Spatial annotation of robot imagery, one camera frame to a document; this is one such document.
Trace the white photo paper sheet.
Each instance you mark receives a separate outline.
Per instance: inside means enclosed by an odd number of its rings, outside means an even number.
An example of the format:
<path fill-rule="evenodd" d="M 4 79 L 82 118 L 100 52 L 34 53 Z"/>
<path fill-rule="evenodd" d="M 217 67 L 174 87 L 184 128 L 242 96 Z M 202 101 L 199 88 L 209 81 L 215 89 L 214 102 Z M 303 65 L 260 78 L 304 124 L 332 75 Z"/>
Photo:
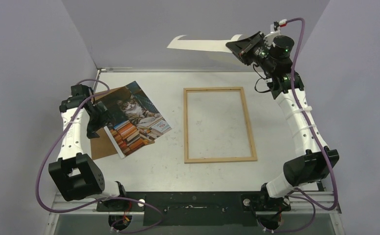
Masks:
<path fill-rule="evenodd" d="M 97 101 L 113 118 L 104 130 L 121 158 L 172 129 L 136 81 L 111 89 Z"/>

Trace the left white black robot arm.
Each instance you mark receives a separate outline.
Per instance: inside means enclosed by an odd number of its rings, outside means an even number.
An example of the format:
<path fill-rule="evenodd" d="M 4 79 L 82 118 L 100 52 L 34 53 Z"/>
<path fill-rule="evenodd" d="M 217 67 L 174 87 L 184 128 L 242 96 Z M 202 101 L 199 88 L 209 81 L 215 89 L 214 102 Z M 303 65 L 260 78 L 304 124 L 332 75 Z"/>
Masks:
<path fill-rule="evenodd" d="M 63 121 L 63 139 L 57 160 L 48 172 L 66 201 L 85 198 L 103 199 L 116 211 L 124 210 L 128 197 L 119 181 L 106 180 L 92 160 L 91 140 L 98 130 L 114 123 L 102 102 L 94 101 L 91 87 L 77 84 L 59 106 Z"/>

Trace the light wooden picture frame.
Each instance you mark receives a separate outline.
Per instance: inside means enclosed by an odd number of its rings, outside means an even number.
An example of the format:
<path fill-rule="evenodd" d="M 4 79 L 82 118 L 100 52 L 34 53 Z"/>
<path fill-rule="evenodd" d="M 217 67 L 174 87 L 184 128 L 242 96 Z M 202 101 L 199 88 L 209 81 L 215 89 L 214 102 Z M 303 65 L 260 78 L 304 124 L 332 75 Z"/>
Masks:
<path fill-rule="evenodd" d="M 230 157 L 230 158 L 199 158 L 192 159 L 189 157 L 189 136 L 188 136 L 188 93 L 202 92 L 239 92 L 242 109 L 244 113 L 244 124 L 248 137 L 248 144 L 251 156 L 249 157 Z M 253 162 L 257 161 L 257 153 L 254 141 L 254 135 L 251 130 L 251 122 L 246 103 L 246 96 L 243 87 L 205 87 L 205 88 L 184 88 L 183 89 L 183 151 L 184 162 L 186 164 L 203 164 L 203 163 L 230 163 L 230 162 Z"/>

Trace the brown cardboard backing board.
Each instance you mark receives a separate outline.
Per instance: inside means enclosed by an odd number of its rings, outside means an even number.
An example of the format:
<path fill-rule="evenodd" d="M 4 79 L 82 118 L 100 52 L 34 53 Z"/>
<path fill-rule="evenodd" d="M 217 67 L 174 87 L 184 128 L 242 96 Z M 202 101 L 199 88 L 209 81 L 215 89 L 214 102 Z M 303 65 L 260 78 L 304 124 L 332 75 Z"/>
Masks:
<path fill-rule="evenodd" d="M 97 105 L 109 112 L 110 122 L 99 129 L 98 138 L 91 140 L 92 159 L 118 155 L 127 157 L 138 149 L 155 143 L 154 139 L 145 135 L 145 131 L 124 114 L 120 102 L 127 101 L 132 93 L 127 87 L 112 89 L 106 95 L 96 99 Z"/>

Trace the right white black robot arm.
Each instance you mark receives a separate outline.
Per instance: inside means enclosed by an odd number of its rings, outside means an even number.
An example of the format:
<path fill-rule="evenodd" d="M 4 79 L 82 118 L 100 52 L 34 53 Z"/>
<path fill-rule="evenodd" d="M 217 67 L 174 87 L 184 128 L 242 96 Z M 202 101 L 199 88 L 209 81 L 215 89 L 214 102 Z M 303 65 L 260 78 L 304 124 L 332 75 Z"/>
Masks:
<path fill-rule="evenodd" d="M 291 59 L 292 38 L 276 32 L 257 32 L 245 39 L 237 36 L 225 46 L 243 64 L 263 70 L 267 87 L 291 130 L 296 157 L 284 163 L 282 173 L 261 188 L 264 193 L 259 196 L 259 204 L 271 210 L 279 198 L 297 187 L 326 178 L 338 162 L 339 153 L 317 133 L 304 84 Z"/>

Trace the cream protective paper sheet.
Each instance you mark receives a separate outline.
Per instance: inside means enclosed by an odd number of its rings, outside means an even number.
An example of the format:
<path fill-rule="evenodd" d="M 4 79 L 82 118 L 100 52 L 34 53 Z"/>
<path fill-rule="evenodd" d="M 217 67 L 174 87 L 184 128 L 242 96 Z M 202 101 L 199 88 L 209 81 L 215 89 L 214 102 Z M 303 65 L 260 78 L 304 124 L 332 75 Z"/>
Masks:
<path fill-rule="evenodd" d="M 237 65 L 236 59 L 233 57 L 232 52 L 225 46 L 228 42 L 237 41 L 242 34 L 236 34 L 227 40 L 189 40 L 183 39 L 186 35 L 179 35 L 175 37 L 167 46 L 168 49 L 203 51 L 207 53 L 209 59 Z"/>

